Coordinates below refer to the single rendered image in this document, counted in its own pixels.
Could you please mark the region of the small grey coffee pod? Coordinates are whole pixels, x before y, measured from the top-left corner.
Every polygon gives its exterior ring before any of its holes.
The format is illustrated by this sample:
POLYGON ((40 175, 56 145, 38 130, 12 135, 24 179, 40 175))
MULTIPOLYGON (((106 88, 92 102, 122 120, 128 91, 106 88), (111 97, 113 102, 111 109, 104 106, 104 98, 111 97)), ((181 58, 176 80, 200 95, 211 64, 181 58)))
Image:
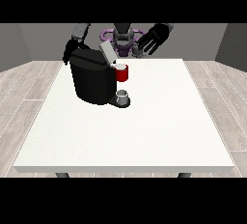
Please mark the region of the small grey coffee pod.
POLYGON ((132 48, 132 54, 136 58, 142 58, 143 57, 143 50, 138 49, 137 47, 132 48))

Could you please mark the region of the pale grey machine lid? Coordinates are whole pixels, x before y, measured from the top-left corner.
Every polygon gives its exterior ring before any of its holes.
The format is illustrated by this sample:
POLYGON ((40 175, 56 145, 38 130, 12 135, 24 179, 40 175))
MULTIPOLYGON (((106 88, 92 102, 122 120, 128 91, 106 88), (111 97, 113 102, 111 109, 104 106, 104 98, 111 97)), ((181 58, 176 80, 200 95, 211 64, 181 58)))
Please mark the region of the pale grey machine lid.
POLYGON ((99 46, 99 49, 103 53, 107 63, 112 65, 113 62, 117 59, 117 55, 109 41, 102 42, 99 46))

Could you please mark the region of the red pod holder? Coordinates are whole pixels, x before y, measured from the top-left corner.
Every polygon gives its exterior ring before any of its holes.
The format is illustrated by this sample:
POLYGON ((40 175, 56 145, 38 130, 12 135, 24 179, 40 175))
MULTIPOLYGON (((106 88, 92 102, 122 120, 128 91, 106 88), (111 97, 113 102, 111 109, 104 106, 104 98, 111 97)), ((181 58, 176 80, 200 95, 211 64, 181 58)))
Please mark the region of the red pod holder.
POLYGON ((125 82, 128 79, 128 65, 117 64, 115 66, 116 80, 119 82, 125 82))

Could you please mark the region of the black coffee machine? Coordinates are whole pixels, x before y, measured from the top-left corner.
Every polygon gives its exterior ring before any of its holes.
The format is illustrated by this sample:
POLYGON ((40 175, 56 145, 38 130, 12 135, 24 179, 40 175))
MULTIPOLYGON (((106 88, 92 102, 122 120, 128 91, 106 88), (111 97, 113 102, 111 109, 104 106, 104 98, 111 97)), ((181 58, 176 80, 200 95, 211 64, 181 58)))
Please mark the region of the black coffee machine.
POLYGON ((117 104, 117 83, 114 62, 109 65, 100 50, 75 49, 69 58, 75 92, 79 98, 91 104, 112 104, 119 108, 130 105, 117 104))

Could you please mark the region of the small grey cup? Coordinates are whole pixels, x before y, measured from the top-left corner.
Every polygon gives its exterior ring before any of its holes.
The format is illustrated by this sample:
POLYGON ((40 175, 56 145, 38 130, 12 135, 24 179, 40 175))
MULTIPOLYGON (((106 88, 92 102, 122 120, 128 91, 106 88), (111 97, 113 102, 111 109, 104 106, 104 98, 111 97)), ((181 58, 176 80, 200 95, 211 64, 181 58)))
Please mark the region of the small grey cup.
POLYGON ((117 104, 119 105, 125 105, 128 102, 128 93, 126 90, 119 90, 116 93, 117 97, 117 104))

